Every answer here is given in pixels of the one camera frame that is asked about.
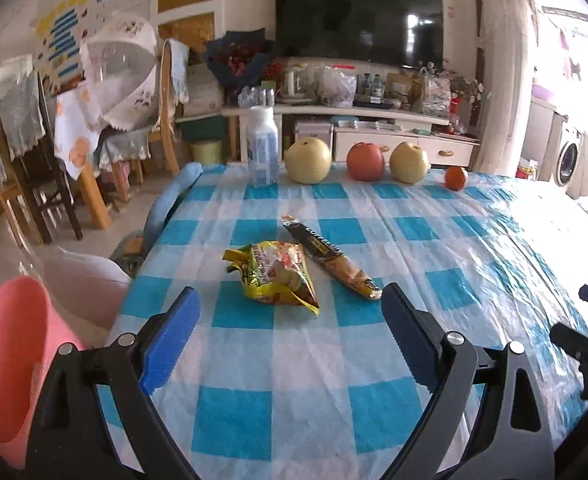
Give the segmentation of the blue cushion chair back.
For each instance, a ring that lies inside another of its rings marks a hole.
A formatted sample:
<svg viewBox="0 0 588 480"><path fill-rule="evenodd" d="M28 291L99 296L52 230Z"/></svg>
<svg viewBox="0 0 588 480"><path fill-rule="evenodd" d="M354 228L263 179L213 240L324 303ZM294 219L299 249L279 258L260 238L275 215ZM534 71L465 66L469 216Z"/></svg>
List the blue cushion chair back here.
<svg viewBox="0 0 588 480"><path fill-rule="evenodd" d="M187 194L203 172L200 162L189 162L156 198L143 228L142 254L144 256L147 256L157 242L173 211L177 208L180 198Z"/></svg>

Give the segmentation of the green waste bin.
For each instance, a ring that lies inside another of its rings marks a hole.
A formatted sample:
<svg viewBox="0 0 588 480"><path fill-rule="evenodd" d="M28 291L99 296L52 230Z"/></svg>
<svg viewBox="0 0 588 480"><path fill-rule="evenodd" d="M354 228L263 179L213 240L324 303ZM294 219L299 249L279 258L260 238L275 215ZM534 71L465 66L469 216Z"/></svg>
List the green waste bin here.
<svg viewBox="0 0 588 480"><path fill-rule="evenodd" d="M220 139L197 140L189 143L191 157L203 167L223 164L222 141Z"/></svg>

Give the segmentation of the electric kettle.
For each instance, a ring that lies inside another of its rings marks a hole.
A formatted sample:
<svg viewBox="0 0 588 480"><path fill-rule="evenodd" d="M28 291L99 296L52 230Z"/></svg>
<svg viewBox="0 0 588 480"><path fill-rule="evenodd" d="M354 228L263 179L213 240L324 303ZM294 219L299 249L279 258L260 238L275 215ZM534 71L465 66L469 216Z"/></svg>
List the electric kettle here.
<svg viewBox="0 0 588 480"><path fill-rule="evenodd" d="M280 97L285 100L304 99L308 93L308 65L288 65L284 69Z"/></svg>

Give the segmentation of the white floral dining tablecloth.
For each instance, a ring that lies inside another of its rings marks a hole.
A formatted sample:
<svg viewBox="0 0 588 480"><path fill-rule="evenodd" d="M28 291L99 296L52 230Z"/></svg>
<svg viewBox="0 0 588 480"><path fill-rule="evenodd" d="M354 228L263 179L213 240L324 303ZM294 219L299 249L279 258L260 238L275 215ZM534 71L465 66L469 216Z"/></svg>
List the white floral dining tablecloth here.
<svg viewBox="0 0 588 480"><path fill-rule="evenodd" d="M71 179L77 180L86 164L93 164L93 154L105 125L96 96L86 84L57 96L54 154Z"/></svg>

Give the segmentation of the white mesh food cover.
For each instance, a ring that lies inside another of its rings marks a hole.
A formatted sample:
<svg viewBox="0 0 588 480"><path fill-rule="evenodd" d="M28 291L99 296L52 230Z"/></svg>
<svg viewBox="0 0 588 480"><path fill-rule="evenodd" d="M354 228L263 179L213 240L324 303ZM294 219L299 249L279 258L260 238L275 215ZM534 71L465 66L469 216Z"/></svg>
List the white mesh food cover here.
<svg viewBox="0 0 588 480"><path fill-rule="evenodd" d="M112 14L100 30L81 41L80 55L88 90L108 126L131 131L157 112L160 47L155 28L145 18Z"/></svg>

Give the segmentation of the yellow pear right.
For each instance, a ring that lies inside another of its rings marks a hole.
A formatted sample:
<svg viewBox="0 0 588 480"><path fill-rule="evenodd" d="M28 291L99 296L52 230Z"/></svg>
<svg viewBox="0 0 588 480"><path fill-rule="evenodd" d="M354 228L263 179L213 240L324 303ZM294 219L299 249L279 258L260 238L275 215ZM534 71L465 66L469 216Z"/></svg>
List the yellow pear right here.
<svg viewBox="0 0 588 480"><path fill-rule="evenodd" d="M396 181L413 185L426 176L431 169L431 163L427 153L419 145L401 142L391 152L389 168Z"/></svg>

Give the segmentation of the small orange tangerine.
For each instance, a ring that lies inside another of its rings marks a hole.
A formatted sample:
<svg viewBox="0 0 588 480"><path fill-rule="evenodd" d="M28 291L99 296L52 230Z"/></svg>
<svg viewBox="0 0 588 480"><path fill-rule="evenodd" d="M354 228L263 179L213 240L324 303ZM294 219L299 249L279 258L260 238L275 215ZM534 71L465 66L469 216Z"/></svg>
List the small orange tangerine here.
<svg viewBox="0 0 588 480"><path fill-rule="evenodd" d="M444 185L450 191L462 191L468 183L468 172L458 166L449 167L445 172Z"/></svg>

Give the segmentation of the white milk bottle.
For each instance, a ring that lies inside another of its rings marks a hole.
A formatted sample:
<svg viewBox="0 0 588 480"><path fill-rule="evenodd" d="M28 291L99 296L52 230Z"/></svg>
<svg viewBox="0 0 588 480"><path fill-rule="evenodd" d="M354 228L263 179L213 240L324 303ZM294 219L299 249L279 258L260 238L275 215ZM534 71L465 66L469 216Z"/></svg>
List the white milk bottle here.
<svg viewBox="0 0 588 480"><path fill-rule="evenodd" d="M264 188L279 180L279 132L273 108L253 106L247 113L247 159L251 185Z"/></svg>

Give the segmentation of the yellow pear left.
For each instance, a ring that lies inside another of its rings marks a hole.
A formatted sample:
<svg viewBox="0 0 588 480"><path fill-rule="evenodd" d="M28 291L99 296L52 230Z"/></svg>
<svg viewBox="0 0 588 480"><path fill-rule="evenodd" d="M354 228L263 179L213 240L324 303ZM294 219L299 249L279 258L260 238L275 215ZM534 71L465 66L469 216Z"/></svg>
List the yellow pear left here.
<svg viewBox="0 0 588 480"><path fill-rule="evenodd" d="M313 136L294 142L284 154L285 168L294 182L318 184L330 172L332 153L329 146Z"/></svg>

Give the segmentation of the white washing machine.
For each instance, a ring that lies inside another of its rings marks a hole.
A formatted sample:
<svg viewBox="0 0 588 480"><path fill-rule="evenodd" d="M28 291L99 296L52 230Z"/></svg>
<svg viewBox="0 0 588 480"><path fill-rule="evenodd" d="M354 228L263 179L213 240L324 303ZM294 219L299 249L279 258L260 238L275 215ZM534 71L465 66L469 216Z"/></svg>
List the white washing machine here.
<svg viewBox="0 0 588 480"><path fill-rule="evenodd" d="M567 122L566 116L554 115L538 180L550 182L567 193L576 174L584 134Z"/></svg>

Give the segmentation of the black flat television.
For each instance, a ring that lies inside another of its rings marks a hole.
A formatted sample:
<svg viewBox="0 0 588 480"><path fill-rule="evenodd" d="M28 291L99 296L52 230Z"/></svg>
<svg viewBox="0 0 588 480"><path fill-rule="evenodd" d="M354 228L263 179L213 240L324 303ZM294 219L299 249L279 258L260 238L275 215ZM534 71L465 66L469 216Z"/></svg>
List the black flat television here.
<svg viewBox="0 0 588 480"><path fill-rule="evenodd" d="M443 0L275 0L275 43L288 58L440 67Z"/></svg>

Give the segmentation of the yellow pear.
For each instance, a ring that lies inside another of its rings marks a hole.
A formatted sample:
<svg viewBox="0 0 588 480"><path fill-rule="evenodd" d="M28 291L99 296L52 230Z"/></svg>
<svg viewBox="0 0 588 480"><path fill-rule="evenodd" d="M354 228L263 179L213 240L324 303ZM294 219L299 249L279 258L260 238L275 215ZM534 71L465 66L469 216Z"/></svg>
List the yellow pear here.
<svg viewBox="0 0 588 480"><path fill-rule="evenodd" d="M330 172L332 153L329 146L313 136L294 142L284 154L285 168L294 182L318 184Z"/></svg>
<svg viewBox="0 0 588 480"><path fill-rule="evenodd" d="M427 153L419 145L401 142L391 152L389 168L396 181L413 185L426 176L431 169L431 163Z"/></svg>

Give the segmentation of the white tv cabinet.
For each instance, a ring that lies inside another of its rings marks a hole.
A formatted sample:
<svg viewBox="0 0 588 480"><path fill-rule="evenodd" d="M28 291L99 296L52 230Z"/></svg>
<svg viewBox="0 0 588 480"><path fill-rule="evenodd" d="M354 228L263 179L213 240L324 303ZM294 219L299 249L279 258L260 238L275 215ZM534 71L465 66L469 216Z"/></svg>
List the white tv cabinet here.
<svg viewBox="0 0 588 480"><path fill-rule="evenodd" d="M338 124L332 128L332 151L337 162L344 162L352 145L359 142L379 145L385 158L398 144L409 142L423 148L434 166L466 168L475 148L480 146L480 141L474 138L436 132L437 126L448 124L446 119L401 110L277 105L273 113L279 136L285 136L285 118L337 118Z"/></svg>

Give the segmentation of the blue white checkered tablecloth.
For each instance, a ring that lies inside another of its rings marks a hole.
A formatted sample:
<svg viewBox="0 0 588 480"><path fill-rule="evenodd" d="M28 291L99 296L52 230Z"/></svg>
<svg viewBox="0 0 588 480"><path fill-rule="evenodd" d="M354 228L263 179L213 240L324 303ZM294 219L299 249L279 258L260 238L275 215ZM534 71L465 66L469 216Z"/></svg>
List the blue white checkered tablecloth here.
<svg viewBox="0 0 588 480"><path fill-rule="evenodd" d="M471 174L459 192L433 170L418 184L353 180L335 166L317 185L280 177L252 188L244 166L208 169L147 256L117 316L137 332L185 287L202 313L153 400L205 479L376 479L428 401L381 306L319 266L320 309L247 298L223 253L288 240L293 216L376 284L395 283L473 344L523 344L561 441L586 405L576 363L552 325L588 336L588 204L544 182Z"/></svg>

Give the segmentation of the red apple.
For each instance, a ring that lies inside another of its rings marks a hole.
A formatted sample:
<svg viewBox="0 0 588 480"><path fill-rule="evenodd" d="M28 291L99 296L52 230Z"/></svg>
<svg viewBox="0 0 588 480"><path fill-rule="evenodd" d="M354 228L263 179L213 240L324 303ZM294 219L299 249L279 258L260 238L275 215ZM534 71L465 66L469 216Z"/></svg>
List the red apple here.
<svg viewBox="0 0 588 480"><path fill-rule="evenodd" d="M373 143L353 144L347 153L346 165L352 179L365 182L379 181L385 171L382 148Z"/></svg>

